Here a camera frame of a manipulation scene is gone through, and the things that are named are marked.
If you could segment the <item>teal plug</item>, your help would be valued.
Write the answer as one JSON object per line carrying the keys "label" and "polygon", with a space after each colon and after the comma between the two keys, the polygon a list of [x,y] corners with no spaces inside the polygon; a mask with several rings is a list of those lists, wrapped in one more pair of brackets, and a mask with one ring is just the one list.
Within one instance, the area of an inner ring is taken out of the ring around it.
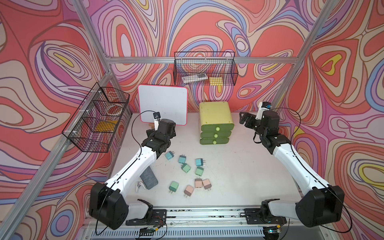
{"label": "teal plug", "polygon": [[206,164],[206,161],[202,158],[196,159],[195,162],[197,167],[202,167]]}
{"label": "teal plug", "polygon": [[183,165],[186,163],[186,160],[187,160],[187,157],[185,155],[180,155],[178,159],[178,163]]}
{"label": "teal plug", "polygon": [[175,154],[172,151],[169,151],[165,154],[165,157],[167,160],[171,160],[172,158],[174,158],[174,156],[175,156]]}

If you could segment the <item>yellow green drawer cabinet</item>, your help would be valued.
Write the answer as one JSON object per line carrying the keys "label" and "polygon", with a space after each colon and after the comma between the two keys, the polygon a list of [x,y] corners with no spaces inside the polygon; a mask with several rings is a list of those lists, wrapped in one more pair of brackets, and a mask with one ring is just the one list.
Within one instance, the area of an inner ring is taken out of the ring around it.
{"label": "yellow green drawer cabinet", "polygon": [[228,102],[203,102],[199,104],[200,125],[233,123]]}

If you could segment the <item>green plug upper left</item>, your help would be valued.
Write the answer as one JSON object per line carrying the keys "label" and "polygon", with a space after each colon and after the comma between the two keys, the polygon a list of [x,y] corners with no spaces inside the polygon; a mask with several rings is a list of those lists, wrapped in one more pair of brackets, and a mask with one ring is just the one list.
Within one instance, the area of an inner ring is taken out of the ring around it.
{"label": "green plug upper left", "polygon": [[184,173],[188,173],[191,170],[191,167],[188,164],[183,164],[181,169]]}

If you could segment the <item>green plug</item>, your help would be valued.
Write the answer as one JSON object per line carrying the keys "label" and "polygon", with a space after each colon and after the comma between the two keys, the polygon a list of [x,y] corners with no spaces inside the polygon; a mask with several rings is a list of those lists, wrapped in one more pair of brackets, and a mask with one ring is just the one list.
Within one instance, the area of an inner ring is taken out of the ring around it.
{"label": "green plug", "polygon": [[175,193],[179,188],[179,183],[172,181],[171,184],[169,185],[169,192],[170,193]]}
{"label": "green plug", "polygon": [[191,170],[191,167],[188,164],[183,164],[181,169],[184,173],[188,173]]}
{"label": "green plug", "polygon": [[195,174],[196,174],[197,176],[201,177],[201,176],[203,175],[203,173],[204,173],[204,168],[198,166],[198,167],[196,168]]}

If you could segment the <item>grey felt eraser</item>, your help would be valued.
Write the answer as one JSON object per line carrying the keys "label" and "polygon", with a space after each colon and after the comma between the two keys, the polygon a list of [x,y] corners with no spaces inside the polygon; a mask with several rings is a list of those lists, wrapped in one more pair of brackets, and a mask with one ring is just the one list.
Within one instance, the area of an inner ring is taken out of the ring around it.
{"label": "grey felt eraser", "polygon": [[144,183],[147,190],[151,190],[159,184],[151,167],[147,167],[144,172],[140,175],[142,182]]}

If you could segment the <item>white clip on table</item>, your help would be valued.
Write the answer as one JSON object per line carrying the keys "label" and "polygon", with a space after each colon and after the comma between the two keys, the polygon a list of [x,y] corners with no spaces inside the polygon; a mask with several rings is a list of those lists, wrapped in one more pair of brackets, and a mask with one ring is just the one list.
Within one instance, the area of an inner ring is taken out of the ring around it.
{"label": "white clip on table", "polygon": [[147,187],[143,182],[136,182],[136,193],[138,193],[140,189],[146,190]]}

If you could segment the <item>green plug upper right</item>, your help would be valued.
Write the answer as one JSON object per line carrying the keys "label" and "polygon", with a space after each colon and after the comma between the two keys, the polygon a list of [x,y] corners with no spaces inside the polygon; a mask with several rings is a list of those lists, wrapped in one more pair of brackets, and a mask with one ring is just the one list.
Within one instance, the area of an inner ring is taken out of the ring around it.
{"label": "green plug upper right", "polygon": [[201,176],[203,175],[203,173],[204,173],[204,168],[198,166],[198,167],[196,168],[195,174],[196,174],[197,176],[201,177]]}

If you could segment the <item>yellow item in left basket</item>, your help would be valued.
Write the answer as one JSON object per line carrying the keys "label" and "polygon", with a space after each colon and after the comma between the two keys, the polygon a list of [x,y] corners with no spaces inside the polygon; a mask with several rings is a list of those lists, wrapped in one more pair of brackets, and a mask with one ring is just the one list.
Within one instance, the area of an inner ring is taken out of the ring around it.
{"label": "yellow item in left basket", "polygon": [[94,127],[97,133],[113,133],[118,121],[98,121]]}

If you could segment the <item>pink plug lower left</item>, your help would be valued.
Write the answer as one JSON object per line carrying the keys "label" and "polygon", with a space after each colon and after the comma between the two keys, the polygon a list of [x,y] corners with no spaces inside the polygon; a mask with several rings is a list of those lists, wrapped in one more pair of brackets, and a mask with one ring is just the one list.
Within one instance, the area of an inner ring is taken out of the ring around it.
{"label": "pink plug lower left", "polygon": [[191,185],[187,185],[185,190],[184,190],[184,196],[185,197],[191,197],[191,195],[193,194],[195,188],[192,187]]}

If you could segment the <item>pink plug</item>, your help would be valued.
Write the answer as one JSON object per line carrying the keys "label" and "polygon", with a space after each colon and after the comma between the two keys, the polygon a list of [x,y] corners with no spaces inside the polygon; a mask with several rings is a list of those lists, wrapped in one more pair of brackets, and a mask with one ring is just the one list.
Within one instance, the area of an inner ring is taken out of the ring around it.
{"label": "pink plug", "polygon": [[203,187],[203,180],[202,179],[195,179],[195,188],[200,189]]}
{"label": "pink plug", "polygon": [[203,183],[203,187],[204,187],[205,190],[209,190],[209,191],[211,190],[212,183],[211,183],[211,181],[209,179],[203,180],[202,183]]}
{"label": "pink plug", "polygon": [[195,188],[192,187],[191,185],[187,185],[185,190],[184,190],[184,196],[185,197],[191,197],[191,195],[193,194]]}

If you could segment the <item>pink plug middle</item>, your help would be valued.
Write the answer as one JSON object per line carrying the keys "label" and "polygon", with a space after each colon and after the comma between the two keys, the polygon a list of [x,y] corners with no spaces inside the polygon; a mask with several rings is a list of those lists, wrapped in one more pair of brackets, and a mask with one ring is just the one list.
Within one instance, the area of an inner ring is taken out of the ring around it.
{"label": "pink plug middle", "polygon": [[200,189],[203,187],[203,180],[202,179],[195,179],[195,188]]}

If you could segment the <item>yellow sponge in back basket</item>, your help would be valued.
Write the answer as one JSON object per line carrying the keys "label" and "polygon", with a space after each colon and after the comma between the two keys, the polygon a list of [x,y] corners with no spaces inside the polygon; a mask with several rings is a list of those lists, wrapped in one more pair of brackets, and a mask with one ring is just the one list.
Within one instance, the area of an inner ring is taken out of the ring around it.
{"label": "yellow sponge in back basket", "polygon": [[210,86],[223,86],[224,80],[222,77],[209,77]]}

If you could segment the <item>grey remote in back basket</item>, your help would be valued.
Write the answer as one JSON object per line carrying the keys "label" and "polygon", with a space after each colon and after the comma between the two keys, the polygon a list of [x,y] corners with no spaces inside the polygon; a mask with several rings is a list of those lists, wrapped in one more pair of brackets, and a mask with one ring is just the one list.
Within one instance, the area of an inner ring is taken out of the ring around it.
{"label": "grey remote in back basket", "polygon": [[205,73],[182,77],[182,81],[184,84],[197,83],[197,82],[205,81],[207,79],[208,79],[208,76]]}

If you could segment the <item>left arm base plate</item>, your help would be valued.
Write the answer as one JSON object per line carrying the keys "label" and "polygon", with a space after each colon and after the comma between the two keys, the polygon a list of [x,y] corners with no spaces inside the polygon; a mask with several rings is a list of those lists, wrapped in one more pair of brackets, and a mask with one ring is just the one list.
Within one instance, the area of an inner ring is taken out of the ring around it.
{"label": "left arm base plate", "polygon": [[143,219],[126,221],[126,226],[162,226],[167,219],[166,209],[150,210]]}

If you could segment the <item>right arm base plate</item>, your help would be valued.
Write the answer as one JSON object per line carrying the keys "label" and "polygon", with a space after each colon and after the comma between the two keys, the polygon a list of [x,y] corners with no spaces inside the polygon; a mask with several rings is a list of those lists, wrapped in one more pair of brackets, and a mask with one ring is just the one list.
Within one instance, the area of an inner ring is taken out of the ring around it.
{"label": "right arm base plate", "polygon": [[277,225],[283,226],[287,223],[286,218],[273,216],[264,207],[244,209],[244,212],[240,213],[240,216],[246,219],[248,225],[264,224],[264,225],[272,225],[272,226],[277,226]]}

